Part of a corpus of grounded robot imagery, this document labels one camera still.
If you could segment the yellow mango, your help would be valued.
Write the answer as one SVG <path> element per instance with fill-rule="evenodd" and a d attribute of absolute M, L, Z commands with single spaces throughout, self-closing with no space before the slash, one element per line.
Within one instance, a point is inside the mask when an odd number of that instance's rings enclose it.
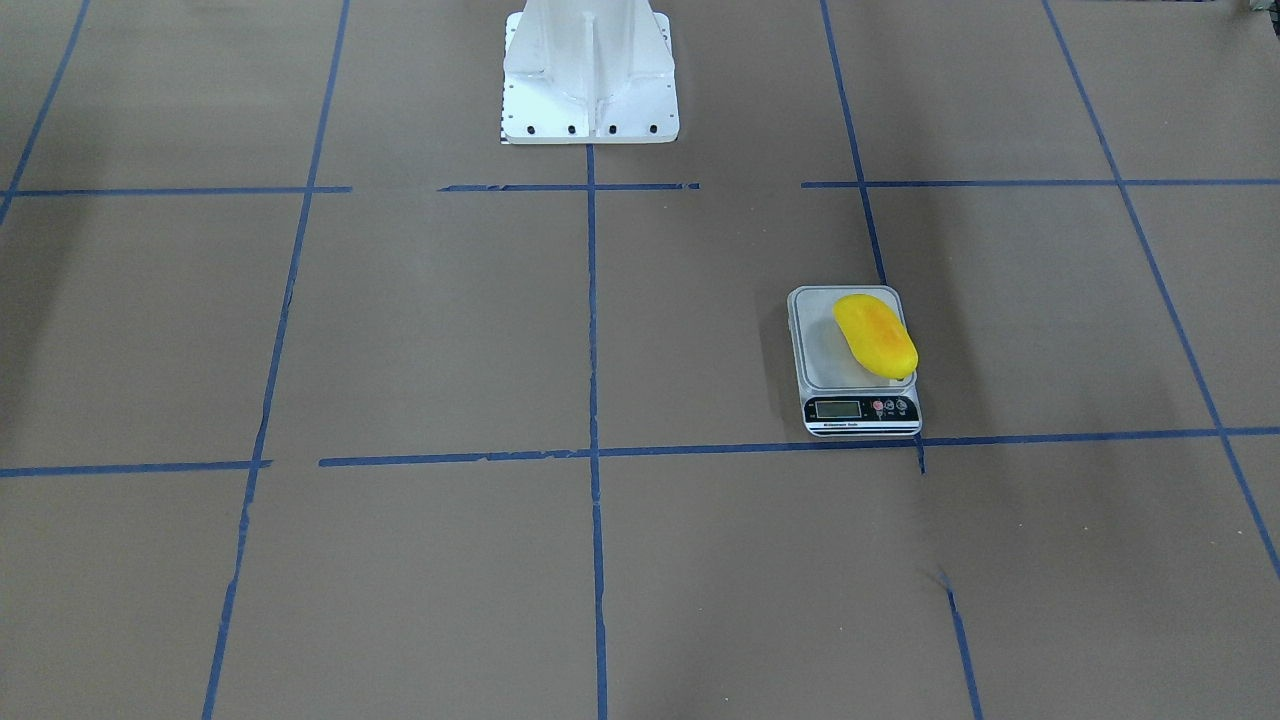
<path fill-rule="evenodd" d="M 870 374 L 905 380 L 918 368 L 919 354 L 886 301 L 868 293 L 850 293 L 835 301 L 832 316 L 852 357 Z"/>

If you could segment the silver digital kitchen scale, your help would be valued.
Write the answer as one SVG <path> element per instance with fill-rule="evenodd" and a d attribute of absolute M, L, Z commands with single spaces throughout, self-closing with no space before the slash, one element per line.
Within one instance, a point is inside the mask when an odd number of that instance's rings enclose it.
<path fill-rule="evenodd" d="M 868 293 L 886 301 L 905 324 L 900 297 L 884 284 L 810 284 L 787 299 L 788 331 L 803 421 L 815 437 L 916 436 L 923 411 L 916 372 L 905 380 L 870 374 L 850 354 L 833 316 L 836 300 Z"/>

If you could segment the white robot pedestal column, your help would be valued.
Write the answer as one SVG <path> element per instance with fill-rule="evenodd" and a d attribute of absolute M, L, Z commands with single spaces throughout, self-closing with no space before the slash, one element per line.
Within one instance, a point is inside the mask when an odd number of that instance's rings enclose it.
<path fill-rule="evenodd" d="M 649 1 L 527 1 L 506 18 L 500 141 L 671 143 L 669 18 Z"/>

